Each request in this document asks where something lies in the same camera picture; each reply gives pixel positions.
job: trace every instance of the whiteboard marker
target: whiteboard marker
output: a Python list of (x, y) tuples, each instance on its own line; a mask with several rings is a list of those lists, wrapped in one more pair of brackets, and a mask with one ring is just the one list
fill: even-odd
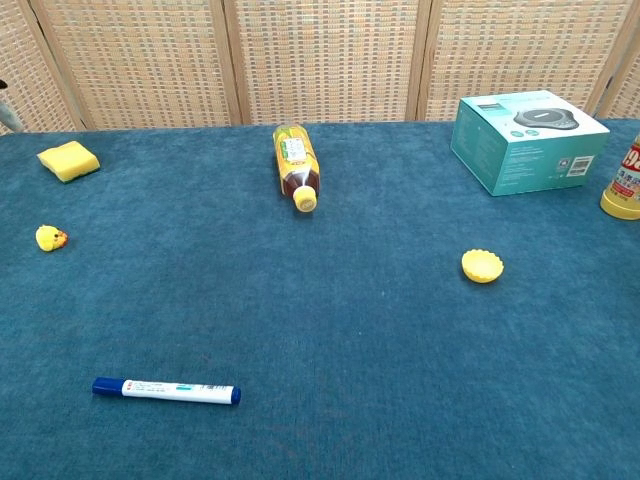
[(190, 383), (142, 382), (123, 378), (98, 377), (91, 388), (93, 393), (117, 397), (159, 398), (184, 402), (240, 403), (238, 387), (198, 385)]

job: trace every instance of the product box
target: product box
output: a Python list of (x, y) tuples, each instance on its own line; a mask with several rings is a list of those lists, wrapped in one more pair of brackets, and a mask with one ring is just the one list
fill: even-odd
[(583, 185), (609, 130), (546, 90), (460, 100), (451, 149), (491, 195)]

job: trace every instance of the yellow lid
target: yellow lid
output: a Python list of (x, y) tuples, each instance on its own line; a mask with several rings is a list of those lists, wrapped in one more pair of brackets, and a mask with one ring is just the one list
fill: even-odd
[(473, 249), (462, 256), (462, 270), (474, 282), (488, 283), (502, 274), (504, 264), (494, 253)]
[(607, 191), (602, 192), (600, 207), (612, 217), (622, 220), (640, 220), (640, 210), (632, 210), (613, 203), (607, 196)]
[(293, 192), (293, 201), (301, 212), (310, 212), (318, 203), (316, 199), (316, 191), (313, 187), (303, 185)]

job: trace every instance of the plastic bottle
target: plastic bottle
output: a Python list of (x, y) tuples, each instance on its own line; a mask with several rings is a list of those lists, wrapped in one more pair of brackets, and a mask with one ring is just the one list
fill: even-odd
[(309, 134), (300, 125), (281, 125), (273, 132), (273, 144), (282, 194), (301, 212), (311, 212), (318, 204), (320, 167)]
[(640, 219), (640, 134), (622, 160), (618, 173), (602, 192), (600, 206), (623, 220)]

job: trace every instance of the marker cap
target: marker cap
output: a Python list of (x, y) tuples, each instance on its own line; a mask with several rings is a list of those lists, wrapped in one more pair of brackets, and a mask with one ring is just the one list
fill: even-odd
[(91, 391), (99, 395), (122, 396), (123, 378), (98, 377), (94, 380)]

